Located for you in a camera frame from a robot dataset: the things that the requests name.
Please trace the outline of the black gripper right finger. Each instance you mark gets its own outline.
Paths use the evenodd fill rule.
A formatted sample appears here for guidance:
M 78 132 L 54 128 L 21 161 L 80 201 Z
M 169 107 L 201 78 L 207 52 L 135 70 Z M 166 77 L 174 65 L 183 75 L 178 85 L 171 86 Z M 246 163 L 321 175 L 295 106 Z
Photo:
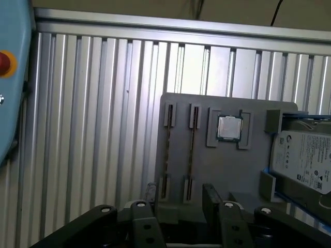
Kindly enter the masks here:
M 330 236 L 278 209 L 257 207 L 246 217 L 210 183 L 202 185 L 202 209 L 222 247 L 330 247 Z

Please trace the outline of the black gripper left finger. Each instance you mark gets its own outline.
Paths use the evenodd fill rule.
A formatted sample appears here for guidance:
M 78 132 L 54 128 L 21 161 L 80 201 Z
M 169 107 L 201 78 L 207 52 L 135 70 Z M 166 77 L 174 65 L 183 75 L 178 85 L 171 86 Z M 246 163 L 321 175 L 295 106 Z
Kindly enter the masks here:
M 34 247 L 166 247 L 155 217 L 157 185 L 122 210 L 99 205 L 41 239 Z

